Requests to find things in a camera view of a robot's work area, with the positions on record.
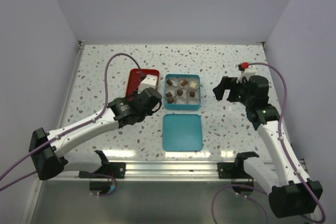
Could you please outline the milk chocolate rectangular piece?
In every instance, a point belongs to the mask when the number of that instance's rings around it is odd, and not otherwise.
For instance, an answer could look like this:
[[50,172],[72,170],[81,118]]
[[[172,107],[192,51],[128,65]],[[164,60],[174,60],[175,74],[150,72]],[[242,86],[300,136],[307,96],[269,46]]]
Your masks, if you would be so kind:
[[187,80],[184,80],[182,83],[181,83],[181,86],[184,87],[188,84],[188,81]]

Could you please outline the teal tin box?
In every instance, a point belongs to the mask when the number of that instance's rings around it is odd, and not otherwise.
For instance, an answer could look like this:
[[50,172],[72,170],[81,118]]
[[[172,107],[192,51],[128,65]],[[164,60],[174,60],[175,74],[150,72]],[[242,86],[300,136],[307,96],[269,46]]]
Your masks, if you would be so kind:
[[200,109],[201,107],[201,103],[200,105],[168,105],[166,104],[165,102],[165,81],[166,81],[166,77],[167,76],[179,76],[179,75],[186,75],[186,76],[196,76],[199,78],[200,80],[200,77],[196,74],[167,74],[164,78],[164,107],[167,109],[167,110],[181,110],[181,111],[197,111]]

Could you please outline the dark square ridged chocolate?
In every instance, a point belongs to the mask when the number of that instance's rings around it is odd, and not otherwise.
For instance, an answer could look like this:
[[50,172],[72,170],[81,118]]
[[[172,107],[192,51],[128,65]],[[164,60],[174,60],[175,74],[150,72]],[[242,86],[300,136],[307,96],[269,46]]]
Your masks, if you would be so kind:
[[182,96],[183,95],[183,90],[177,90],[176,94],[179,95],[179,96]]

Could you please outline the teal tin lid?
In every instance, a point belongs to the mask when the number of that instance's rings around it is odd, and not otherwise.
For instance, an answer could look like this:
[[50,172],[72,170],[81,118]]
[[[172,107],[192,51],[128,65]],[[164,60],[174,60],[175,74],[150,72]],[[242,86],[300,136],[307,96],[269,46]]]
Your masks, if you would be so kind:
[[202,121],[197,114],[166,114],[162,133],[166,152],[199,152],[203,147]]

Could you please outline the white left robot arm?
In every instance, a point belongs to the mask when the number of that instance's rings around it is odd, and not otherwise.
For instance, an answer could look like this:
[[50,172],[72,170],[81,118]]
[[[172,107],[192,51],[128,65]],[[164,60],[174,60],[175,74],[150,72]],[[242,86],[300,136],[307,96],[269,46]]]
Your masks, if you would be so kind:
[[29,152],[40,180],[48,180],[62,172],[79,171],[97,178],[112,175],[112,165],[103,151],[95,150],[87,158],[69,153],[79,145],[106,132],[142,122],[162,105],[162,96],[154,88],[146,88],[124,98],[116,98],[102,110],[67,127],[46,132],[33,131]]

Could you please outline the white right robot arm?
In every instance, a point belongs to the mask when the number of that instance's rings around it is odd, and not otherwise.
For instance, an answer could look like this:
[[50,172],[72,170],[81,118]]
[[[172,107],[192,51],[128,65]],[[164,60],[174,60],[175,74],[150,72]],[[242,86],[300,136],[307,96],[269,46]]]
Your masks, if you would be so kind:
[[262,76],[250,78],[222,77],[213,89],[216,100],[228,91],[228,102],[245,106],[246,116],[263,140],[275,170],[268,168],[256,152],[238,153],[232,164],[218,163],[219,178],[253,178],[258,181],[273,214],[277,218],[311,214],[317,207],[323,189],[312,181],[296,158],[281,128],[280,114],[269,103],[268,80]]

